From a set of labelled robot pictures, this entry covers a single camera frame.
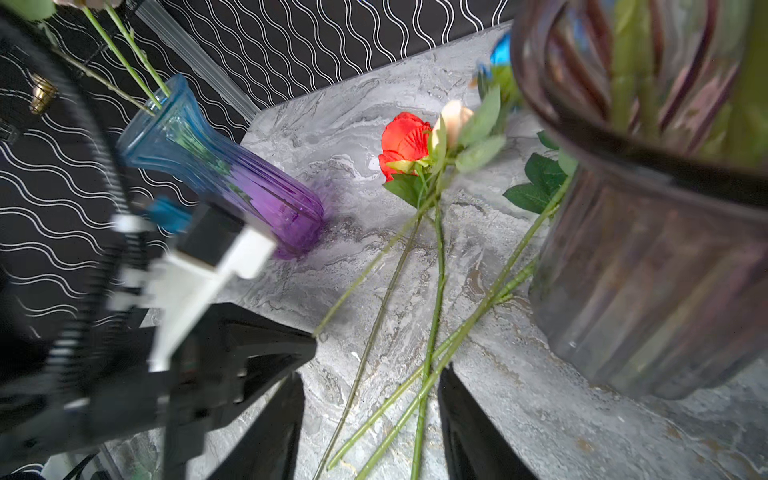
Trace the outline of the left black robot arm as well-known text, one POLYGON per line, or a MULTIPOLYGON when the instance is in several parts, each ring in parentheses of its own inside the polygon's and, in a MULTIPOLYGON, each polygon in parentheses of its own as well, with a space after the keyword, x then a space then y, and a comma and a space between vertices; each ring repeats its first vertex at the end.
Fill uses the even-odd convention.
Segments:
POLYGON ((222 303, 311 249, 315 194, 211 127, 175 75, 118 130, 47 32, 1 5, 1 475, 105 479, 100 445, 164 432, 184 479, 207 436, 275 397, 213 470, 291 479, 305 331, 222 303))

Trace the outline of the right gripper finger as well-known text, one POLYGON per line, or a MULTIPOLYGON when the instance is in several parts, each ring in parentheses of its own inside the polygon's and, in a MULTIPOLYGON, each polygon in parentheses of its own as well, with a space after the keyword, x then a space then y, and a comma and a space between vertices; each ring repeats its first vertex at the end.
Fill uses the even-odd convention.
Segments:
POLYGON ((438 403, 451 479, 533 479, 534 473, 491 422, 452 366, 442 370, 438 403))

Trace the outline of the blue rose stem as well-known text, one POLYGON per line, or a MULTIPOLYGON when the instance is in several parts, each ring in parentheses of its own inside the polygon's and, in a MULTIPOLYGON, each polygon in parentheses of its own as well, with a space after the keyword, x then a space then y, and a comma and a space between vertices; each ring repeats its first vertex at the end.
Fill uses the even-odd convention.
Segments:
MULTIPOLYGON (((335 159, 349 158, 360 174, 337 175, 339 198, 329 241, 345 244, 334 276, 349 283, 410 215, 385 192, 372 167, 374 147, 399 112, 435 118, 442 101, 470 103, 477 96, 463 81, 470 67, 502 35, 495 27, 413 58, 332 86, 315 97, 316 118, 335 159)), ((446 329, 470 316, 534 217, 502 197, 523 176, 522 158, 533 151, 536 122, 511 122, 502 158, 457 180, 446 201, 448 284, 446 329)), ((372 363, 348 425, 355 428, 421 363, 434 300, 434 235, 422 232, 392 300, 372 363)), ((544 479, 584 479, 588 472, 567 418, 566 397, 579 387, 574 370, 556 359, 532 322, 525 294, 485 315, 455 357, 461 378, 489 411, 504 438, 544 479)))

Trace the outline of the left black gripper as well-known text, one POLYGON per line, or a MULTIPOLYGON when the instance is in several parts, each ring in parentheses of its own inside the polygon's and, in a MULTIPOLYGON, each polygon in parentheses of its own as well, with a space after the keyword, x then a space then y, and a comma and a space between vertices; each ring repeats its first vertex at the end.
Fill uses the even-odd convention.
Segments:
POLYGON ((163 475, 186 476, 206 435, 230 425, 263 394, 273 397, 209 479, 293 479, 305 407, 299 368, 317 349, 308 332, 232 303, 211 305, 173 355, 148 371, 153 328, 128 333, 116 358, 84 392, 84 404, 56 401, 32 373, 1 393, 19 406, 1 416, 3 467, 161 428, 163 475))

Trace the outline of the cream bud flower stem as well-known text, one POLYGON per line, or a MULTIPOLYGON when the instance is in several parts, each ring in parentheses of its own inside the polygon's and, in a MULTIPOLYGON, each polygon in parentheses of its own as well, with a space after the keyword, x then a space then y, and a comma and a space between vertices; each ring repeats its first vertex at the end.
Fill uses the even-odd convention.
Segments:
POLYGON ((498 86, 485 94, 475 110, 458 100, 451 101, 443 107, 436 123, 430 123, 432 133, 429 138, 429 154, 419 162, 420 169, 410 175, 397 174, 394 182, 387 184, 379 166, 385 178, 385 190, 413 207, 415 213, 333 304, 315 328, 315 338, 320 336, 373 268, 404 237, 402 234, 410 220, 415 216, 420 216, 422 220, 429 211, 435 209, 443 192, 457 174, 476 171, 498 156, 506 144, 505 135, 495 131, 501 115, 502 94, 498 86))

